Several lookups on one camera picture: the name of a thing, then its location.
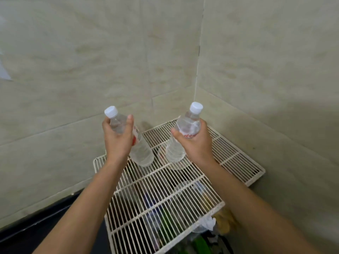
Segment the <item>clear plastic bottle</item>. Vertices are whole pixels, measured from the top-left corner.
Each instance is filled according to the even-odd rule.
[[[199,114],[203,109],[202,104],[193,102],[189,111],[185,115],[178,118],[175,129],[182,133],[186,138],[193,138],[200,131],[200,117]],[[171,136],[166,146],[166,159],[169,162],[175,163],[182,160],[186,152],[182,145]]]
[[[105,109],[105,115],[111,119],[111,127],[113,131],[118,134],[122,134],[125,130],[127,116],[118,113],[115,106],[110,106]],[[133,135],[133,145],[129,156],[139,166],[149,166],[154,160],[152,149],[135,126],[133,128]]]

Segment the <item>person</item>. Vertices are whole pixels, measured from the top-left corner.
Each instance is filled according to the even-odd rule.
[[[73,205],[34,251],[34,254],[89,253],[95,241],[109,202],[117,187],[133,140],[133,116],[127,118],[123,134],[116,134],[109,118],[102,122],[107,159]],[[280,216],[268,203],[223,169],[213,158],[212,138],[207,123],[201,119],[201,130],[186,139],[172,129],[188,158],[208,177],[212,186],[227,203],[248,235],[264,253],[319,253],[302,233]]]

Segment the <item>forearm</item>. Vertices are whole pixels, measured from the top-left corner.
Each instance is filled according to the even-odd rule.
[[[201,166],[240,224],[267,253],[318,253],[292,225],[216,162]]]
[[[123,167],[105,164],[34,253],[89,253]]]

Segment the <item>wire rack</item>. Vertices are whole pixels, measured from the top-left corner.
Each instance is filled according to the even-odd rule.
[[[105,215],[113,254],[165,253],[225,205],[187,157],[173,164],[158,156],[175,123],[176,119],[143,133],[155,155],[150,166],[128,159]],[[218,132],[209,131],[215,160],[237,179],[249,186],[265,173]],[[96,173],[105,160],[105,155],[94,159]]]

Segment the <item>bottle cap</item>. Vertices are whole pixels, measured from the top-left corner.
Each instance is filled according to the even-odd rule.
[[[110,119],[115,117],[118,114],[118,110],[115,106],[110,106],[107,109],[105,109],[105,115],[109,117]]]
[[[191,107],[189,110],[194,114],[200,114],[204,106],[202,106],[199,102],[192,102]]]

